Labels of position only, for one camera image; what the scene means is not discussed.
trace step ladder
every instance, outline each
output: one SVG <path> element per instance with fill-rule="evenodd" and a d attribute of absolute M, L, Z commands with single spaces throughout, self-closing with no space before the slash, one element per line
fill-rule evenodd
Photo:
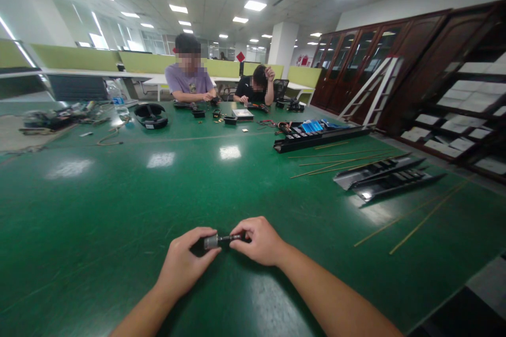
<path fill-rule="evenodd" d="M 373 103 L 371 104 L 371 108 L 369 109 L 369 112 L 367 112 L 367 116 L 365 117 L 364 123 L 362 124 L 364 129 L 368 126 L 376 125 L 380 119 L 381 112 L 385 108 L 386 101 L 388 100 L 388 96 L 392 91 L 395 80 L 397 79 L 402 61 L 403 59 L 398 56 L 387 57 L 374 72 L 373 76 L 371 76 L 367 83 L 365 83 L 360 91 L 358 91 L 352 101 L 350 101 L 346 108 L 344 108 L 344 110 L 339 115 L 339 118 L 348 121 L 355 114 L 357 109 L 359 109 L 361 105 L 364 104 L 365 100 L 376 89 L 378 84 L 381 83 L 379 85 L 378 91 L 376 92 Z M 373 114 L 374 120 L 372 122 L 369 122 Z"/>

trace red sign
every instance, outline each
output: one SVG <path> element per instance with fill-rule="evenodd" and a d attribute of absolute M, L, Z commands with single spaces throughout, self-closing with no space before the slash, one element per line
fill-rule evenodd
<path fill-rule="evenodd" d="M 244 56 L 244 54 L 242 52 L 240 52 L 239 54 L 237 54 L 237 60 L 242 62 L 246 59 L 246 57 Z"/>

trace black t-shirt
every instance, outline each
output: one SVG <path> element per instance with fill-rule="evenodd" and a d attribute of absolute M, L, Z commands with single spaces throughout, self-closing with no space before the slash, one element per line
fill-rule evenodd
<path fill-rule="evenodd" d="M 247 96 L 250 103 L 265 103 L 265 93 L 265 90 L 261 92 L 253 91 L 251 76 L 243 76 L 236 89 L 236 96 Z"/>

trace water bottle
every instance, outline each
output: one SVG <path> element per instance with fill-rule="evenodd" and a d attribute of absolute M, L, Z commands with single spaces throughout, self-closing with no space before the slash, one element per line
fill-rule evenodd
<path fill-rule="evenodd" d="M 125 100 L 123 100 L 123 96 L 121 95 L 121 90 L 118 87 L 118 84 L 114 81 L 107 82 L 107 93 L 109 95 L 109 99 L 113 102 L 114 108 L 120 118 L 126 118 L 130 116 L 130 112 L 128 108 L 125 106 Z"/>

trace green workbench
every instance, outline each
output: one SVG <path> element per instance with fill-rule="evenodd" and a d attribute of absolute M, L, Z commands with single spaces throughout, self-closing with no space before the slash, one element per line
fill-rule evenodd
<path fill-rule="evenodd" d="M 427 210 L 354 248 L 463 179 L 448 174 L 429 187 L 364 206 L 332 181 L 333 173 L 290 179 L 309 171 L 300 163 L 334 157 L 288 157 L 388 145 L 366 136 L 324 150 L 278 154 L 270 127 L 217 124 L 212 109 L 205 119 L 194 119 L 171 103 L 162 105 L 170 126 L 148 131 L 133 121 L 108 141 L 122 145 L 96 145 L 110 125 L 79 125 L 38 153 L 0 164 L 0 335 L 107 335 L 155 283 L 173 238 L 196 226 L 228 233 L 240 220 L 257 215 L 369 299 L 404 333 L 505 247 L 505 198 L 468 184 L 394 255 L 388 252 Z M 241 107 L 220 105 L 229 115 L 236 106 Z M 0 114 L 58 107 L 2 103 Z M 322 118 L 311 108 L 302 114 L 272 109 L 269 115 L 257 113 L 256 120 Z M 87 131 L 94 134 L 79 137 Z M 437 167 L 428 171 L 442 172 Z M 276 268 L 235 251 L 223 251 L 177 304 L 161 335 L 169 333 L 323 335 Z"/>

